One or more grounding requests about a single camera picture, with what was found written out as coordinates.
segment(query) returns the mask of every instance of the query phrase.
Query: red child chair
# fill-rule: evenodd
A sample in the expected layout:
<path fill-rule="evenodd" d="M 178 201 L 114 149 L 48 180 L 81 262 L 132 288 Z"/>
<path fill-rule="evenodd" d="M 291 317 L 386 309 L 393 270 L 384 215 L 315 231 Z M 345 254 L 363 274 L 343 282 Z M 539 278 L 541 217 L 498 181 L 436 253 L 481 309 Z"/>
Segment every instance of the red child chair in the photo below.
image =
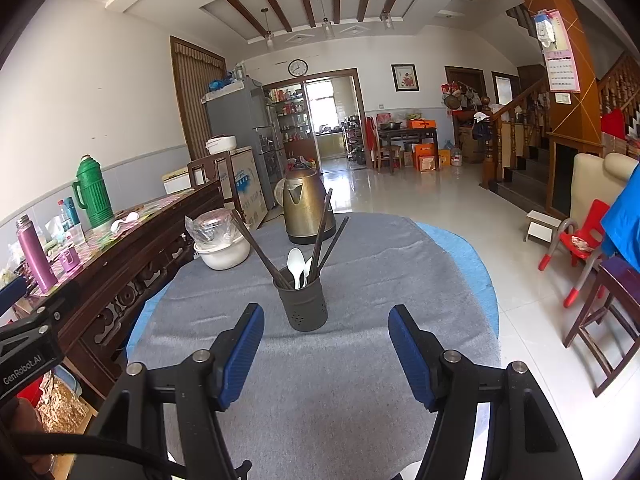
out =
<path fill-rule="evenodd" d="M 567 249 L 569 249 L 571 253 L 571 264 L 573 267 L 578 264 L 578 260 L 584 261 L 584 269 L 582 271 L 582 274 L 580 275 L 580 278 L 578 278 L 578 281 L 575 283 L 574 288 L 571 289 L 571 292 L 569 292 L 569 295 L 564 298 L 564 302 L 562 303 L 562 305 L 565 308 L 569 308 L 575 301 L 575 298 L 578 297 L 578 293 L 584 285 L 584 282 L 587 281 L 587 277 L 589 276 L 591 269 L 593 269 L 593 265 L 595 264 L 596 260 L 602 256 L 600 242 L 602 241 L 602 238 L 604 238 L 604 229 L 602 228 L 602 225 L 600 225 L 600 221 L 608 210 L 609 206 L 607 204 L 605 204 L 602 200 L 596 199 L 591 203 L 587 218 L 585 219 L 584 224 L 580 229 L 578 229 L 578 223 L 575 220 L 571 218 L 563 220 L 558 227 L 558 232 L 556 232 L 553 240 L 551 240 L 551 245 L 549 246 L 548 251 L 542 257 L 542 260 L 540 260 L 540 263 L 538 264 L 538 270 L 545 270 L 545 267 L 551 261 L 551 256 L 558 247 L 559 242 L 562 242 L 562 244 Z M 600 234 L 600 240 L 596 240 L 596 238 L 593 237 L 592 233 L 594 231 Z M 590 248 L 593 249 L 593 251 L 581 251 L 571 242 L 572 236 L 581 238 L 582 240 L 587 242 L 587 244 Z M 602 296 L 602 293 L 602 290 L 598 292 L 599 298 Z"/>

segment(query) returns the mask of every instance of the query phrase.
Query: green thermos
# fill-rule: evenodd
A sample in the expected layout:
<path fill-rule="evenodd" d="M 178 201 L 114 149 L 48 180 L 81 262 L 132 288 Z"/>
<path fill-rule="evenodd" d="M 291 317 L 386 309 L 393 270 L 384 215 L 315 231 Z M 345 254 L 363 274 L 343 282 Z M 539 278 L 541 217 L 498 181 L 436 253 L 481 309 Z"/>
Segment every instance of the green thermos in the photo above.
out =
<path fill-rule="evenodd" d="M 96 228 L 111 220 L 113 210 L 102 178 L 100 164 L 91 155 L 85 155 L 80 160 L 76 177 L 78 180 L 72 184 L 74 195 L 78 205 L 86 209 L 91 227 Z"/>

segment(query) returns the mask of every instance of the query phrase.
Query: wall clock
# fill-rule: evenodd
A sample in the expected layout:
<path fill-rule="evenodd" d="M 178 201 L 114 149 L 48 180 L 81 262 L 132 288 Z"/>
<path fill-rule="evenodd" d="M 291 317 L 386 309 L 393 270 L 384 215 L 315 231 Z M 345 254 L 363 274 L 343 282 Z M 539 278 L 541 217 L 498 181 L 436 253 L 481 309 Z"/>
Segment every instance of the wall clock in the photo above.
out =
<path fill-rule="evenodd" d="M 305 75 L 307 70 L 309 70 L 309 65 L 301 59 L 294 59 L 289 63 L 289 73 L 294 77 Z"/>

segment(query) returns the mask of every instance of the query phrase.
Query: utensil holder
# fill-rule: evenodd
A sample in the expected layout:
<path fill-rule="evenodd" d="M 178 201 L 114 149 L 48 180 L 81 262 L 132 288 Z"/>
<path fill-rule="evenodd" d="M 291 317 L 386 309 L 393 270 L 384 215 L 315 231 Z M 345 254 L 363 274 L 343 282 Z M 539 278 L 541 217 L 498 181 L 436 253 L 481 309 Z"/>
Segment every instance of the utensil holder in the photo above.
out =
<path fill-rule="evenodd" d="M 289 269 L 286 267 L 280 269 L 280 273 L 285 280 L 295 286 L 293 275 L 289 272 Z M 328 314 L 320 277 L 314 280 L 313 283 L 294 290 L 280 288 L 275 282 L 273 285 L 278 289 L 282 306 L 284 306 L 284 311 L 287 313 L 287 320 L 289 320 L 289 324 L 294 330 L 311 332 L 326 323 Z"/>

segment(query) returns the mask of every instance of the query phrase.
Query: pendant light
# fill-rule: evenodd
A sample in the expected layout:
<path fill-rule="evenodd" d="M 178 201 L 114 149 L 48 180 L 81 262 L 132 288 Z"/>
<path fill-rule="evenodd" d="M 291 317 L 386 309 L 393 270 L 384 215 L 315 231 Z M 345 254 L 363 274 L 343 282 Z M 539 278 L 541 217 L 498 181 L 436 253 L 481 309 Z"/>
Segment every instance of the pendant light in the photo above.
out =
<path fill-rule="evenodd" d="M 386 12 L 385 7 L 382 7 L 382 12 L 380 12 L 380 21 L 385 26 L 386 30 L 394 30 L 394 22 L 391 20 L 391 16 L 388 12 Z"/>
<path fill-rule="evenodd" d="M 269 12 L 269 9 L 264 7 L 263 9 L 260 9 L 260 12 L 264 14 L 264 23 L 267 25 L 267 35 L 264 37 L 264 39 L 267 40 L 267 50 L 273 52 L 276 46 L 273 44 L 273 33 L 269 30 L 269 20 L 267 19 L 267 12 Z"/>
<path fill-rule="evenodd" d="M 322 30 L 324 30 L 324 37 L 330 40 L 331 38 L 335 38 L 334 26 L 331 24 L 326 14 L 324 13 L 324 4 L 322 3 L 322 0 L 318 1 L 322 6 L 322 15 L 324 16 L 324 18 L 322 19 Z"/>

